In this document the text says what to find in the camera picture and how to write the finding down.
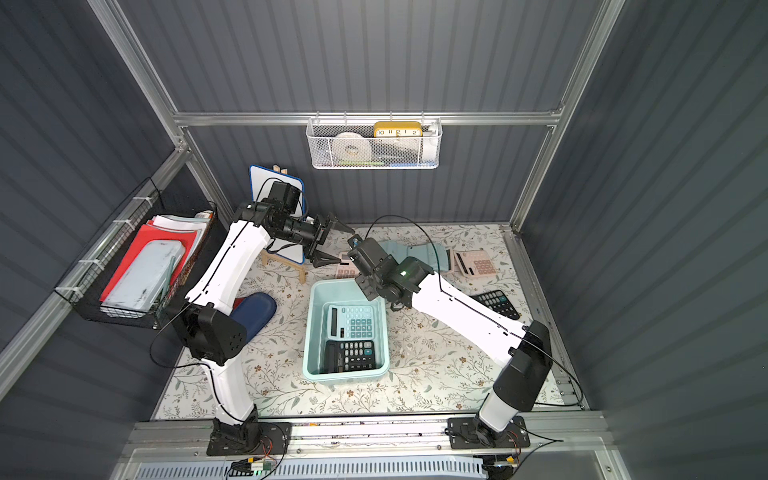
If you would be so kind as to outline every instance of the light blue plastic basket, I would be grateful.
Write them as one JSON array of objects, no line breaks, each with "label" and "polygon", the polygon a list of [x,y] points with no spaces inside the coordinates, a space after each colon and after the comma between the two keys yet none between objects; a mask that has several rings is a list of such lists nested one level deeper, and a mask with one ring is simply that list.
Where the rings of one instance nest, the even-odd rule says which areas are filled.
[{"label": "light blue plastic basket", "polygon": [[[376,367],[362,372],[321,373],[326,341],[328,340],[325,312],[328,305],[372,306],[373,342],[376,345]],[[379,297],[372,302],[366,300],[355,279],[320,280],[310,290],[310,311],[306,319],[304,338],[304,361],[302,371],[310,382],[325,385],[374,382],[389,370],[389,340],[386,332],[386,303]]]}]

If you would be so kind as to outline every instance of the mounting plate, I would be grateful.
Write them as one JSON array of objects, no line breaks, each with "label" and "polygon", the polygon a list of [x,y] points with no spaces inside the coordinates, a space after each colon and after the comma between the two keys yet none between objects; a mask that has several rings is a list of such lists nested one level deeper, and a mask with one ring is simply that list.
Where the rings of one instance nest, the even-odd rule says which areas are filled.
[{"label": "mounting plate", "polygon": [[[451,417],[448,419],[448,428],[452,432],[457,432],[460,435],[450,435],[451,449],[453,450],[469,450],[469,449],[486,449],[487,445],[483,445],[477,440],[475,434],[474,419],[468,417]],[[507,428],[502,433],[498,434],[495,448],[515,449],[515,443],[521,449],[531,446],[531,439],[528,437],[528,433],[525,431],[525,420],[520,417],[514,417],[511,422],[507,424]]]}]

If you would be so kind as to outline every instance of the aluminum frame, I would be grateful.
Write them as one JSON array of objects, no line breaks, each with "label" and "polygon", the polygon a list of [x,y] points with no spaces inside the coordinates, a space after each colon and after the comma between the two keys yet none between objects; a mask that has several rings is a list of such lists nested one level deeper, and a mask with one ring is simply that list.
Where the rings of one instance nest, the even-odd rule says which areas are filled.
[{"label": "aluminum frame", "polygon": [[595,66],[598,64],[601,53],[608,37],[616,25],[621,9],[626,0],[604,0],[597,17],[592,24],[584,48],[576,61],[568,86],[565,88],[565,94],[562,100],[561,118],[558,124],[552,129],[550,135],[545,137],[541,151],[534,162],[528,179],[523,186],[523,192],[518,199],[515,210],[509,219],[512,229],[515,232],[521,232],[525,218],[531,210],[531,206],[536,198],[536,194],[544,182],[544,177],[549,170],[555,154],[558,152],[560,143],[563,140],[568,125],[576,112],[576,108],[581,101],[581,97],[587,88],[587,83],[592,76]]},{"label": "aluminum frame", "polygon": [[[119,222],[131,218],[136,209],[146,201],[144,198],[155,191],[152,182],[158,189],[165,188],[176,177],[189,156],[190,152],[186,145],[176,148],[152,175],[152,181],[144,184],[135,194],[134,199],[128,202],[106,231],[79,260],[88,262],[98,258],[98,254],[109,245],[111,239],[121,229]],[[71,288],[78,284],[87,268],[87,263],[78,261],[58,287]],[[69,302],[57,293],[51,293],[11,342],[5,346],[0,353],[0,401],[71,311],[72,305]]]},{"label": "aluminum frame", "polygon": [[[534,319],[542,322],[547,326],[550,333],[550,341],[552,345],[552,356],[556,358],[565,368],[568,369],[571,374],[576,376],[571,357],[568,356],[568,351],[565,349],[565,344],[560,336],[558,326],[552,316],[552,311],[549,309],[547,299],[544,295],[544,290],[541,288],[541,284],[538,282],[538,277],[534,270],[531,258],[528,256],[528,251],[525,249],[523,239],[519,235],[513,233],[510,227],[503,229],[504,243],[507,246],[507,252],[509,258],[512,261],[512,266],[515,268],[515,272],[518,274],[518,280],[520,281],[520,288],[525,295],[525,300],[528,302],[528,308],[531,309],[531,315]],[[575,385],[573,384],[571,377],[563,371],[559,366],[552,366],[552,374],[555,382],[560,386],[561,396],[565,403],[575,403],[578,399]],[[581,400],[583,409],[589,409],[589,402],[587,397]],[[581,409],[577,406],[572,407],[546,407],[547,409]]]},{"label": "aluminum frame", "polygon": [[558,112],[179,112],[173,115],[180,127],[211,127],[223,125],[305,126],[308,118],[322,117],[329,121],[397,120],[434,121],[443,125],[545,125],[560,122]]},{"label": "aluminum frame", "polygon": [[196,158],[188,167],[206,198],[217,205],[221,222],[225,227],[229,227],[232,220],[232,206],[213,175],[210,165],[205,161],[205,157],[197,145],[190,142],[189,132],[185,132],[176,125],[173,118],[174,113],[177,112],[176,105],[147,56],[147,52],[141,46],[118,0],[88,0],[88,4],[134,76],[139,88],[144,92],[144,96],[162,123],[168,137],[175,144],[185,147],[189,144],[193,149]]},{"label": "aluminum frame", "polygon": [[[508,449],[451,450],[449,437],[443,432],[447,420],[457,416],[470,419],[474,414],[320,416],[265,420],[293,424],[286,458],[508,454]],[[564,440],[546,445],[541,448],[542,451],[595,452],[598,463],[611,469],[606,472],[619,471],[623,465],[602,412],[527,412],[522,416],[530,432]],[[205,448],[212,428],[207,420],[136,423],[111,477],[116,480],[133,478],[142,462],[220,462],[223,458],[231,461],[246,457],[206,457]],[[530,452],[538,444],[536,438],[533,438],[531,447],[522,450]]]}]

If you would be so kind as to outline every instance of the table surface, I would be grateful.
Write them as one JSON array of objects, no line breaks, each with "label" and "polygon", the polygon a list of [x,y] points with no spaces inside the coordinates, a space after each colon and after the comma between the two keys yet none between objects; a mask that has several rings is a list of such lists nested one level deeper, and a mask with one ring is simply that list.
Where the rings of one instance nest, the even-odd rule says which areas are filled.
[{"label": "table surface", "polygon": [[[528,304],[499,225],[424,228],[436,243],[447,248],[486,250],[497,276],[469,279],[459,273],[447,273],[444,277],[469,295],[502,290],[521,314],[520,321],[531,323]],[[361,236],[366,230],[357,229]],[[405,245],[426,243],[424,234],[415,227],[374,227],[371,236]],[[338,255],[348,250],[348,237],[334,231],[320,249]],[[246,275],[238,296],[266,292],[277,302],[275,316],[243,349],[248,392],[260,416],[453,412],[480,407],[500,367],[453,329],[415,310],[387,310],[391,365],[378,381],[325,386],[304,378],[302,360],[310,288],[318,280],[333,278],[335,272],[335,265],[308,266],[306,283],[300,285],[295,269],[274,261],[262,266],[257,259]],[[185,350],[180,362],[191,360]],[[174,370],[172,375],[154,419],[213,417],[215,401],[202,369],[192,366]],[[551,372],[538,401],[563,403]]]}]

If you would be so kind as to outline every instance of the calculator keypad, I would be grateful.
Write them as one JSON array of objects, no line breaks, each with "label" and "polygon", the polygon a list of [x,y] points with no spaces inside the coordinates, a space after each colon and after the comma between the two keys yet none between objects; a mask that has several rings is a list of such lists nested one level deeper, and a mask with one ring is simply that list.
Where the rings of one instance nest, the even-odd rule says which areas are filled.
[{"label": "calculator keypad", "polygon": [[338,336],[329,332],[331,339],[373,339],[373,308],[370,306],[335,306],[329,308],[337,309],[338,327],[343,334]]}]

